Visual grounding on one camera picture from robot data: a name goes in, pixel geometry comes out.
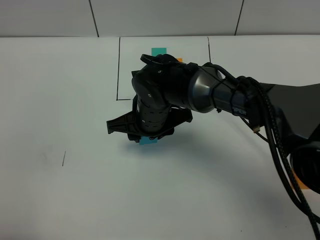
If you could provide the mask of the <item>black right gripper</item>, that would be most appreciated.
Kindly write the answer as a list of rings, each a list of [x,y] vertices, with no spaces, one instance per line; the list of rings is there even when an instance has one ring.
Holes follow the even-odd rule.
[[[171,128],[166,132],[163,130],[170,112],[170,108],[170,105],[166,105],[165,107],[161,107],[159,109],[154,108],[144,103],[140,96],[134,97],[133,112],[135,113],[138,127],[143,133],[149,134],[149,136],[145,137],[162,139],[165,136],[174,134],[174,128]],[[127,136],[130,141],[134,141],[136,143],[139,143],[141,140],[141,136],[139,135],[128,133]]]

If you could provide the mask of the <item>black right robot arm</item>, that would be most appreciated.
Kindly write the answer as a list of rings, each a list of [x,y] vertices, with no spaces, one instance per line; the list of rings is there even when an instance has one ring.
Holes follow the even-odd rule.
[[[234,77],[210,62],[182,63],[169,54],[142,55],[144,67],[132,72],[138,134],[152,138],[172,132],[179,112],[225,111],[248,121],[253,131],[277,127],[279,144],[297,178],[320,190],[320,86],[260,83]]]

